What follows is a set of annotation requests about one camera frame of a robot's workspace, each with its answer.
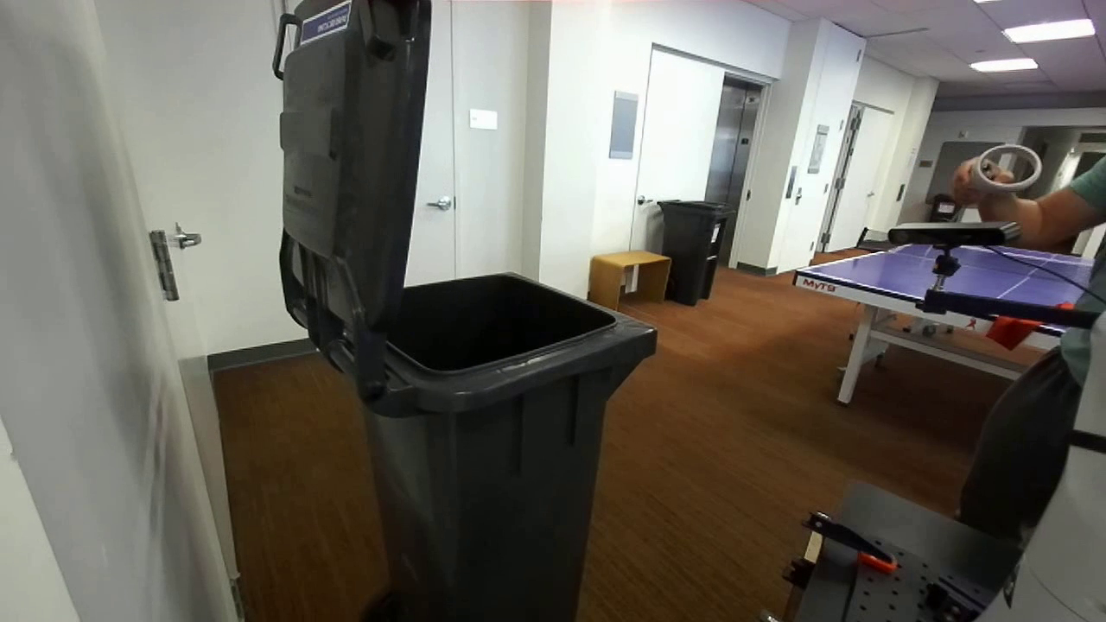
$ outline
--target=white ceiling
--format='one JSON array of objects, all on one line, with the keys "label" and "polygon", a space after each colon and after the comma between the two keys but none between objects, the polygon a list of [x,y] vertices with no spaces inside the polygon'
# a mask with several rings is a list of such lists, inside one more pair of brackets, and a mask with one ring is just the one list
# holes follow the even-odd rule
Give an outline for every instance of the white ceiling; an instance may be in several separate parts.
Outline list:
[{"label": "white ceiling", "polygon": [[[940,109],[1106,105],[1106,0],[747,0],[788,20],[838,20],[869,55],[940,80]],[[1003,29],[1093,19],[1096,37],[1012,45]],[[973,73],[968,63],[1034,55],[1038,73]]]}]

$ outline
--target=blue table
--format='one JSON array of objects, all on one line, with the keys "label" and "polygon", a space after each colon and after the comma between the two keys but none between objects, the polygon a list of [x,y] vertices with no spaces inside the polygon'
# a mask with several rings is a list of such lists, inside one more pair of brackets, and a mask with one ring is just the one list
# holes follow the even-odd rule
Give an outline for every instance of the blue table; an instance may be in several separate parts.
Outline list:
[{"label": "blue table", "polygon": [[[946,295],[995,297],[1018,303],[1074,303],[1080,286],[1089,279],[1089,262],[1060,252],[1029,252],[1029,250],[953,250],[961,270],[944,279]],[[979,348],[961,348],[952,331],[989,331],[991,320],[979,316],[935,316],[923,313],[921,300],[938,284],[935,277],[938,250],[930,245],[899,245],[890,252],[852,255],[838,262],[821,262],[794,272],[794,286],[858,300],[866,307],[852,359],[838,391],[841,405],[855,400],[866,365],[890,353],[890,345],[915,348],[946,365],[961,365],[973,370],[984,370],[995,378],[1019,378],[1023,368],[984,358]],[[1053,345],[1060,329],[1041,324],[1026,344],[1038,348]]]}]

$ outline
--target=black trash can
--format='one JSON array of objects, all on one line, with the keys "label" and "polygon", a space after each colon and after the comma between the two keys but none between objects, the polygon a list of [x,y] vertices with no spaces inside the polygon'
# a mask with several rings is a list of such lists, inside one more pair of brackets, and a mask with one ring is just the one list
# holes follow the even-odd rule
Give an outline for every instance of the black trash can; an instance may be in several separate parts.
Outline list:
[{"label": "black trash can", "polygon": [[279,277],[366,405],[390,563],[369,620],[570,622],[604,400],[656,335],[521,277],[404,292],[430,0],[307,0],[285,25]]},{"label": "black trash can", "polygon": [[661,252],[671,255],[666,300],[699,303],[714,297],[729,211],[701,202],[656,202]]}]

